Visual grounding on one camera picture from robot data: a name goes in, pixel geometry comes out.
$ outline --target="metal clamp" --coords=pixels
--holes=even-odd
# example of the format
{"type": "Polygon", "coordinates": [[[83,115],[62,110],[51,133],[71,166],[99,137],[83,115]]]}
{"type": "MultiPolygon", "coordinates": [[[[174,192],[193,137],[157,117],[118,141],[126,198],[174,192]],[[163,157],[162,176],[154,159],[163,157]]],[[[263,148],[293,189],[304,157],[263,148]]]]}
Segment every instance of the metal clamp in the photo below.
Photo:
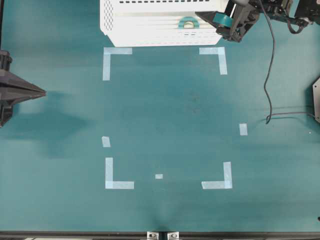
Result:
{"type": "Polygon", "coordinates": [[[148,231],[146,233],[147,240],[159,240],[159,233],[155,231],[148,231]]]}
{"type": "Polygon", "coordinates": [[[320,123],[320,78],[312,85],[315,120],[320,123]]]}
{"type": "Polygon", "coordinates": [[[178,231],[168,232],[167,238],[168,240],[179,240],[179,232],[178,231]]]}

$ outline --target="perforated white box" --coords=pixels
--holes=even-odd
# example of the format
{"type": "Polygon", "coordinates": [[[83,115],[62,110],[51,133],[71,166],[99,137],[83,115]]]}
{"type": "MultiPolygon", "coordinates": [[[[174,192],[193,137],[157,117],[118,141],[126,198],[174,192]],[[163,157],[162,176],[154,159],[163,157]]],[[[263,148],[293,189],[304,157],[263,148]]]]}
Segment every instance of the perforated white box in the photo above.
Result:
{"type": "Polygon", "coordinates": [[[229,0],[100,0],[100,28],[116,47],[215,45],[221,36],[195,12],[229,0]]]}

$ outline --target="small tape strip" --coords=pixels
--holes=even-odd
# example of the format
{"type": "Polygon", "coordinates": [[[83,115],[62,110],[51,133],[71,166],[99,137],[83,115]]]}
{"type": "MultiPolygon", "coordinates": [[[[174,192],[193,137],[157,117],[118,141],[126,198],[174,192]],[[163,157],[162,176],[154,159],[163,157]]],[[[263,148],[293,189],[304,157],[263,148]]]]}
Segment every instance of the small tape strip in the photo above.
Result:
{"type": "Polygon", "coordinates": [[[132,47],[105,47],[103,48],[103,81],[110,81],[111,74],[111,55],[131,55],[132,47]]]}
{"type": "Polygon", "coordinates": [[[225,181],[203,181],[203,189],[225,189],[225,181]]]}
{"type": "Polygon", "coordinates": [[[105,189],[135,189],[134,181],[105,181],[105,189]]]}
{"type": "Polygon", "coordinates": [[[232,171],[231,171],[231,162],[223,163],[223,174],[224,181],[202,181],[202,189],[232,189],[232,171]]]}
{"type": "Polygon", "coordinates": [[[104,148],[111,148],[110,138],[108,136],[102,137],[102,146],[104,148]]]}
{"type": "Polygon", "coordinates": [[[103,54],[131,55],[132,54],[132,47],[104,47],[103,54]]]}
{"type": "Polygon", "coordinates": [[[105,158],[105,189],[135,189],[134,181],[114,181],[114,159],[105,158]]]}
{"type": "Polygon", "coordinates": [[[103,55],[103,81],[110,81],[110,71],[111,71],[111,55],[104,54],[103,55]]]}
{"type": "Polygon", "coordinates": [[[164,175],[163,174],[156,174],[154,177],[155,177],[155,179],[163,179],[164,175]]]}
{"type": "Polygon", "coordinates": [[[223,163],[223,173],[224,173],[224,188],[232,189],[232,172],[231,172],[231,162],[223,163]]]}
{"type": "Polygon", "coordinates": [[[219,68],[221,75],[228,74],[227,59],[226,59],[226,49],[225,47],[200,47],[200,55],[218,55],[219,58],[219,68]]]}
{"type": "Polygon", "coordinates": [[[248,126],[246,123],[239,124],[240,136],[248,136],[248,126]]]}

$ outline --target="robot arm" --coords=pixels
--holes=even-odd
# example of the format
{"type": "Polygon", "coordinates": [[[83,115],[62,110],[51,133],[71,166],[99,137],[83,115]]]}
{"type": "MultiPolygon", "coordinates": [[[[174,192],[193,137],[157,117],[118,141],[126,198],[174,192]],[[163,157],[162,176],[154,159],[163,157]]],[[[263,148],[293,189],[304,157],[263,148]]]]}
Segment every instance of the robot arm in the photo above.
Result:
{"type": "MultiPolygon", "coordinates": [[[[320,25],[319,0],[300,0],[294,18],[289,17],[292,3],[293,0],[262,0],[270,19],[287,23],[292,34],[301,33],[314,22],[320,25]],[[298,26],[298,30],[295,31],[292,25],[298,26]]],[[[224,39],[239,43],[262,12],[259,0],[230,0],[225,12],[202,11],[195,14],[215,27],[224,39]]]]}

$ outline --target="metal bracket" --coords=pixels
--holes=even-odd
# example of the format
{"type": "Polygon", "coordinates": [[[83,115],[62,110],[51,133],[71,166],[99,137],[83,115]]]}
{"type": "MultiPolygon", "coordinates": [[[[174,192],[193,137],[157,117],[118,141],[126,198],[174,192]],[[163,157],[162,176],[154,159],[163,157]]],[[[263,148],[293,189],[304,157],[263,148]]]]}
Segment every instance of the metal bracket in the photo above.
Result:
{"type": "Polygon", "coordinates": [[[178,231],[168,232],[167,238],[168,240],[179,240],[179,232],[178,231]]]}
{"type": "Polygon", "coordinates": [[[312,85],[315,120],[320,123],[320,78],[312,85]]]}
{"type": "Polygon", "coordinates": [[[258,21],[260,16],[257,8],[251,4],[236,5],[233,15],[217,11],[196,11],[195,14],[216,28],[216,33],[224,39],[237,43],[241,42],[242,38],[258,21]],[[229,19],[229,21],[231,20],[231,27],[224,25],[224,21],[221,21],[221,18],[223,20],[226,18],[229,19]]]}
{"type": "Polygon", "coordinates": [[[155,231],[148,231],[146,233],[147,240],[159,240],[159,233],[155,231]]]}
{"type": "Polygon", "coordinates": [[[0,50],[0,128],[14,113],[14,105],[44,97],[46,91],[11,73],[12,58],[8,51],[0,50]]]}

